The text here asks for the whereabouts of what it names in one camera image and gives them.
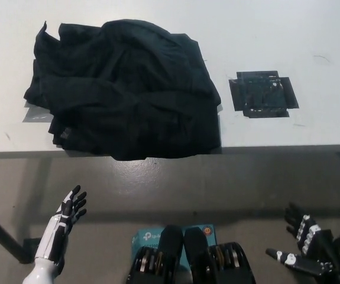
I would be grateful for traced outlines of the robot right white black hand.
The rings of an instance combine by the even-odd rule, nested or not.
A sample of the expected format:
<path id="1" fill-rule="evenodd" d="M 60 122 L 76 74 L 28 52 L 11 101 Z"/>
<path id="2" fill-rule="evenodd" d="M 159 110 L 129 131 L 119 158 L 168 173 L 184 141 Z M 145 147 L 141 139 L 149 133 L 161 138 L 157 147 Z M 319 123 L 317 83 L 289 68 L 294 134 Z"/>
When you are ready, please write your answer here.
<path id="1" fill-rule="evenodd" d="M 268 248 L 265 253 L 290 270 L 322 277 L 333 270 L 332 261 L 323 251 L 323 230 L 304 209 L 289 203 L 284 216 L 286 230 L 295 238 L 299 254 Z"/>

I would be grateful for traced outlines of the robot left white black hand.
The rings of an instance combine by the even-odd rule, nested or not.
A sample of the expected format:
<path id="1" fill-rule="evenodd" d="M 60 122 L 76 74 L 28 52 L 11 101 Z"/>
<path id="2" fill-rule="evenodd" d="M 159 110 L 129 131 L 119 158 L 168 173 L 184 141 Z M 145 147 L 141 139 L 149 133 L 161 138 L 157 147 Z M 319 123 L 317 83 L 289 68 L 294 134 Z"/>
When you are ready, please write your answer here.
<path id="1" fill-rule="evenodd" d="M 87 192 L 75 186 L 62 200 L 51 216 L 35 254 L 36 259 L 46 259 L 58 264 L 64 259 L 69 234 L 78 220 L 85 215 Z"/>

